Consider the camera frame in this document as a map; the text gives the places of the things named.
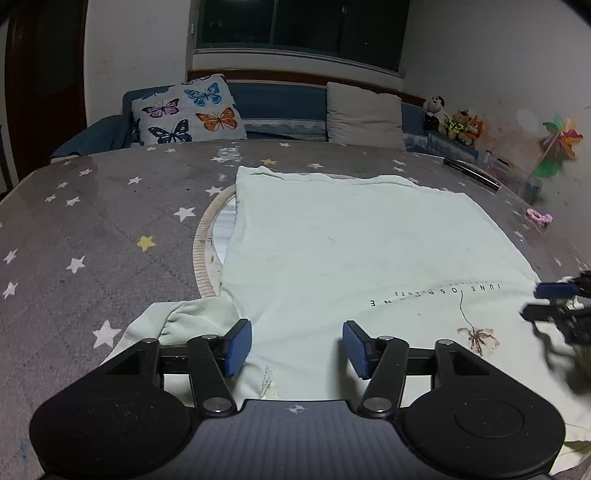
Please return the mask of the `pale green t-shirt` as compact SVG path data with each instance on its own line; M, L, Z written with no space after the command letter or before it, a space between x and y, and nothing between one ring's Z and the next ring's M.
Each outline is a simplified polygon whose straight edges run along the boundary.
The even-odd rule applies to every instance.
M419 348L449 338L522 382L561 413L561 472L590 453L590 401L567 385L573 352L550 325L520 314L538 275L467 195L400 176L238 169L235 227L221 289L150 305L118 342L178 345L249 319L253 343L235 399L325 400L362 382L339 350L342 324Z

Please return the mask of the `clear plastic box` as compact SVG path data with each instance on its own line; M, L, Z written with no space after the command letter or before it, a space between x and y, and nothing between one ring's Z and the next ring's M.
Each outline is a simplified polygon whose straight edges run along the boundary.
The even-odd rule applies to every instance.
M505 187L521 197L526 203L533 204L542 190L542 181L509 160L496 157L490 150L482 156L484 169Z

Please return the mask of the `round induction cooktop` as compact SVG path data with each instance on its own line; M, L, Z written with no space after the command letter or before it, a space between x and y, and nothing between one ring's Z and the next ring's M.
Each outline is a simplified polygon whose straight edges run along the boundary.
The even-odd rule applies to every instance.
M221 293L226 248L235 224L235 184L217 194L201 216L192 242L192 267L202 298Z

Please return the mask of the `black remote bar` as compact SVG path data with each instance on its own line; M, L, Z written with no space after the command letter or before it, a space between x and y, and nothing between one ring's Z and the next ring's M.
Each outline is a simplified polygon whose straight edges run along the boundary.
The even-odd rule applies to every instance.
M472 163L444 158L443 165L457 170L465 176L476 180L492 191L497 192L500 189L500 182L498 180Z

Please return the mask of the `colourful pinwheel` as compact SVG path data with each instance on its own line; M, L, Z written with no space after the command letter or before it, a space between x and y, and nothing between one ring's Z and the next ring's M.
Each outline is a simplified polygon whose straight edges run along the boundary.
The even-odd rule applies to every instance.
M534 178L553 178L563 169L563 164L576 159L575 147L584 136L576 129L576 123L570 118L556 114L552 120L543 123L547 136L540 144L542 155L533 169Z

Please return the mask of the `grey star tablecloth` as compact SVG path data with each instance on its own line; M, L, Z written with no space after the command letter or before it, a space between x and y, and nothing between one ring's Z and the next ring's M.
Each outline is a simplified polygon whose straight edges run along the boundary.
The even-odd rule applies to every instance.
M34 410L95 368L151 303L194 299L197 225L239 165L362 178L396 174L478 202L544 279L588 260L537 230L507 189L489 191L438 159L321 142L247 140L130 148L33 172L1 203L1 475L37 479Z

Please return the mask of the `orange plush toy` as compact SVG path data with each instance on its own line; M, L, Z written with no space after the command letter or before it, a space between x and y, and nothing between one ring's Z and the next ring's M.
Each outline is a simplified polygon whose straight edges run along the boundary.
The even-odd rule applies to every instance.
M482 134L483 126L484 120L481 119L478 115L475 115L467 124L464 130L464 144L471 148L475 148L476 142Z

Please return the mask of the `panda plush toy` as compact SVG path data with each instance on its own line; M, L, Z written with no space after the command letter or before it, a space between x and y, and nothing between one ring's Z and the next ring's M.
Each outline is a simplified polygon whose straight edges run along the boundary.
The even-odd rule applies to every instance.
M445 106L445 99L439 95L433 96L425 102L423 128L426 132L437 131L441 135L448 134L449 115Z

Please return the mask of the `beige plain pillow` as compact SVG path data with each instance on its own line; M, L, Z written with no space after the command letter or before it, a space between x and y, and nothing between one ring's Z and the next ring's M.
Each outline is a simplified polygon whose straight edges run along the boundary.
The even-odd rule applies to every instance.
M401 99L329 82L327 133L331 143L405 151Z

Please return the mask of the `butterfly print pillow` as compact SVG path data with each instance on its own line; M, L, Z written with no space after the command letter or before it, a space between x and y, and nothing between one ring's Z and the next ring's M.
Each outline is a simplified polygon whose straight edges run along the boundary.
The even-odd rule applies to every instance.
M133 100L131 111L139 140L146 146L247 137L221 74L163 87Z

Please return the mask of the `blue sofa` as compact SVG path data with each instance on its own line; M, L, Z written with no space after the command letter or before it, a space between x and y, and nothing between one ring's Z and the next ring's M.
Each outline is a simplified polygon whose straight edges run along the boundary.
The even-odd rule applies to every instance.
M167 92L167 86L128 91L122 98L122 113L105 117L60 146L53 160L91 155L136 146L138 121L132 103ZM325 88L304 84L230 82L238 112L249 139L293 139L325 141L327 93ZM420 105L420 99L402 96L402 129L408 150L428 152L430 134L437 134L436 117Z

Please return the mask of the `dark green window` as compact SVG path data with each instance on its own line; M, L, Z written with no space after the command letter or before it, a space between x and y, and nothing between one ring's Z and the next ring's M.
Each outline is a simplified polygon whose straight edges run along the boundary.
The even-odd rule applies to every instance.
M200 1L197 47L304 52L396 72L409 8L398 0Z

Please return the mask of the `dark wooden door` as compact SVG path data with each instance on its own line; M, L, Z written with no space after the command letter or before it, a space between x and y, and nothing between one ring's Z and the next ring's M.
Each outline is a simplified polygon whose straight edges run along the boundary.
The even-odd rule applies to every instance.
M5 101L17 177L50 163L87 127L83 0L3 1Z

